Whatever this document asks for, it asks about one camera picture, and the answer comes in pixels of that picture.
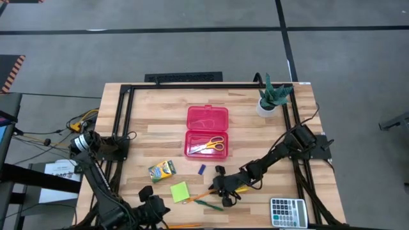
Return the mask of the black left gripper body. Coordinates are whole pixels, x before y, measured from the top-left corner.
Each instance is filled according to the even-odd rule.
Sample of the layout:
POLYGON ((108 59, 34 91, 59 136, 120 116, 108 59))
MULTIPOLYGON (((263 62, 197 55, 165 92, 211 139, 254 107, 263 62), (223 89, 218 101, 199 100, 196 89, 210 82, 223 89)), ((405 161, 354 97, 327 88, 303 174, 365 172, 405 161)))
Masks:
POLYGON ((162 223, 165 227, 169 227, 164 220, 164 215, 171 211, 166 207, 164 200, 158 195, 151 195, 144 199, 144 204, 141 207, 140 224, 146 227, 156 227, 162 223))

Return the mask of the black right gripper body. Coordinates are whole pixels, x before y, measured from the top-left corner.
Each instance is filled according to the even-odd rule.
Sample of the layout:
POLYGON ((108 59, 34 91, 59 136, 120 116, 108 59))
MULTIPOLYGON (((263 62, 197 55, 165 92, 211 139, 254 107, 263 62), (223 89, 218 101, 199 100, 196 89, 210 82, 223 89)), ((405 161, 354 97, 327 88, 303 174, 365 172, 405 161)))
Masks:
POLYGON ((239 172, 229 175, 223 175, 223 195, 232 195, 233 192, 243 185, 253 186, 255 179, 250 176, 250 173, 244 169, 239 172))

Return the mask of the green pen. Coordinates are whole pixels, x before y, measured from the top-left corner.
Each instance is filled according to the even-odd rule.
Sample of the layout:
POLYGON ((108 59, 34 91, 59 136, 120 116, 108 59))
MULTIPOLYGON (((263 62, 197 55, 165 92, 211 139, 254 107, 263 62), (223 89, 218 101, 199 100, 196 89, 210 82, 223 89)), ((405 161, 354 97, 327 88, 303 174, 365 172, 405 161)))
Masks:
POLYGON ((205 201, 202 201, 202 200, 199 200, 199 199, 194 200, 194 202, 197 203, 197 204, 200 204, 200 205, 209 207, 209 208, 211 208, 211 209, 213 209, 213 210, 224 211, 223 208, 220 208, 220 207, 218 207, 218 206, 209 204, 209 203, 207 203, 207 202, 205 202, 205 201))

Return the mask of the orange-handled scissors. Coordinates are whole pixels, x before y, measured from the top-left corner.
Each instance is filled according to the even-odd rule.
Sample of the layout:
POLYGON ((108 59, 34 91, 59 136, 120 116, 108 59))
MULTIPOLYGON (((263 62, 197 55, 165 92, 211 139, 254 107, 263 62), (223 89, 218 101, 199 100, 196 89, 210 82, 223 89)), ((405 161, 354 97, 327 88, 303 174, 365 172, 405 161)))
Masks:
POLYGON ((203 150, 213 149, 216 151, 224 150, 224 138, 223 136, 214 136, 207 143, 199 145, 189 151, 189 154, 197 153, 203 150))

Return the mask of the yellow crayon box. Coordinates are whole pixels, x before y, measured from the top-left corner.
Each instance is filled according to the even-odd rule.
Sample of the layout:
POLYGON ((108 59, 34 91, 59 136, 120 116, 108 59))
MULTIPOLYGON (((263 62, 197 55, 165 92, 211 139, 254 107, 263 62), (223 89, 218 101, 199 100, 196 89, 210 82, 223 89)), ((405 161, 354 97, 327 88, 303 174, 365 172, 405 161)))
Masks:
POLYGON ((150 174, 151 181, 153 183, 157 183, 160 180, 169 178, 176 174, 176 169, 171 160, 166 160, 158 163, 157 165, 151 166, 148 169, 148 172, 150 174))

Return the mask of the green sticky note pad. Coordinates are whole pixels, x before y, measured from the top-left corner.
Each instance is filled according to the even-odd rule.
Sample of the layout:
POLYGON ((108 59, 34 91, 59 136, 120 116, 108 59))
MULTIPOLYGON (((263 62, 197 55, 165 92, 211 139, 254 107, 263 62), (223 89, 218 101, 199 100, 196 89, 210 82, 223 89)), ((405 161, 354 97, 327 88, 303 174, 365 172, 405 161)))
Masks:
POLYGON ((184 181, 170 186, 170 190, 174 203, 179 203, 190 197, 188 186, 184 181))

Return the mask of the pink plastic pencil case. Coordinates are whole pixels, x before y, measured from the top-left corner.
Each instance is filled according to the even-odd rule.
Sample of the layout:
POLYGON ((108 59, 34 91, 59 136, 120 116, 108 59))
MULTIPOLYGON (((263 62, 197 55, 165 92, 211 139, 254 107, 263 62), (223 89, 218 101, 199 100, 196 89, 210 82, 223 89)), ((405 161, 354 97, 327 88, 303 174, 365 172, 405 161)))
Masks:
POLYGON ((191 159, 224 160, 228 156, 229 112, 225 107, 191 106, 187 111, 184 154, 191 159), (214 136, 223 136, 224 150, 204 149, 189 154, 193 148, 207 143, 214 136))

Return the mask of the white calculator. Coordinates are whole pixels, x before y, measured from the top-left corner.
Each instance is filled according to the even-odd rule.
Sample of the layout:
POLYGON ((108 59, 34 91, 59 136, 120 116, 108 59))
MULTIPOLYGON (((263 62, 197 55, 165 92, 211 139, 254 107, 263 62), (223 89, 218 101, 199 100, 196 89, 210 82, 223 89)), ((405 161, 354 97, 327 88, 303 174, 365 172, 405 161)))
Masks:
POLYGON ((271 198, 270 213, 274 227, 307 228, 308 214, 303 199, 271 198))

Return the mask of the green plant in white pot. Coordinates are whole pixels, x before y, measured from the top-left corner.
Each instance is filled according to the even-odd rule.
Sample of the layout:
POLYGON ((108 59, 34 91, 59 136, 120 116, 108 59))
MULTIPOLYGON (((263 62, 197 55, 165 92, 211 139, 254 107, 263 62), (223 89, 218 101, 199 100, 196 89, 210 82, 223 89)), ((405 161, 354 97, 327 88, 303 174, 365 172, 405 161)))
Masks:
POLYGON ((262 118, 269 118, 274 113, 276 107, 287 104, 287 96, 293 91, 293 86, 286 87, 280 85, 278 88, 274 88, 268 73, 266 73, 265 78, 266 87, 264 91, 262 89, 259 90, 256 112, 262 118))

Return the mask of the white paper sheet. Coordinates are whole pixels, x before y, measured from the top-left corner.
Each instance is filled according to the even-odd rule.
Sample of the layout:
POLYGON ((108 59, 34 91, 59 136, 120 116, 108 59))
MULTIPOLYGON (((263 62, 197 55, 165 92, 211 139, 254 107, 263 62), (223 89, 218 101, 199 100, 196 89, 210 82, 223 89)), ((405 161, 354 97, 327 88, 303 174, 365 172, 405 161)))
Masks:
MULTIPOLYGON (((45 164, 45 174, 51 174, 64 179, 80 182, 81 175, 75 173, 77 164, 73 160, 57 160, 54 163, 45 164)), ((42 188, 39 196, 39 203, 53 203, 57 201, 66 201, 78 198, 77 193, 63 192, 42 188)))

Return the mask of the black floor vent grille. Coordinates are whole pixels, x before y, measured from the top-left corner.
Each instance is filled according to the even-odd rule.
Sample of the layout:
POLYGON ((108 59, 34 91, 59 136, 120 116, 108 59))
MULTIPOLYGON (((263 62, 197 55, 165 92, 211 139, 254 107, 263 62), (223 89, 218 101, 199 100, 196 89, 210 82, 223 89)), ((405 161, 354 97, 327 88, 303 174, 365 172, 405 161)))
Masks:
POLYGON ((222 82, 222 72, 185 72, 185 73, 150 73, 144 76, 145 82, 222 82))

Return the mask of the dark side desk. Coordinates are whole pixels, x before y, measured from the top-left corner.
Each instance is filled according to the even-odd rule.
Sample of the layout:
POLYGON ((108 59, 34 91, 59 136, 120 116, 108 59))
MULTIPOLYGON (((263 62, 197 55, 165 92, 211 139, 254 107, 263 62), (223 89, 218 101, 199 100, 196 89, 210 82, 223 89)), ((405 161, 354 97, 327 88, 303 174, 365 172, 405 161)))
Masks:
MULTIPOLYGON (((20 111, 21 100, 22 94, 20 93, 0 94, 0 111, 17 117, 20 111)), ((0 127, 0 171, 7 156, 14 127, 14 124, 0 127)))

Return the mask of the grey cart leg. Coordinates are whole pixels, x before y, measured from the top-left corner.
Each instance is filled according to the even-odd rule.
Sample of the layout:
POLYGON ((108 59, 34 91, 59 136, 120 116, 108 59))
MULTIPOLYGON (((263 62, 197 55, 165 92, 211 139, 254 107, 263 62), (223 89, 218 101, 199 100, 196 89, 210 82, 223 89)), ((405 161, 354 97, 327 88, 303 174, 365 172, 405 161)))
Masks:
POLYGON ((388 131, 392 127, 401 127, 409 132, 409 112, 404 112, 388 121, 378 124, 380 130, 388 131))

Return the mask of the striped hazard floor mat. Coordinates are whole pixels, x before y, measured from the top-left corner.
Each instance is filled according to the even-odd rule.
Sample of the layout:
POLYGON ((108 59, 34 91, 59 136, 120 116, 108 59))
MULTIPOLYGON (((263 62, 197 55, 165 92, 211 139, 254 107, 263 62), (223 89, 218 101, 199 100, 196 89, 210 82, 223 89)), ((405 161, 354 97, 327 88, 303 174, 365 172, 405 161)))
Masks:
POLYGON ((0 94, 10 92, 25 59, 25 55, 0 54, 0 94))

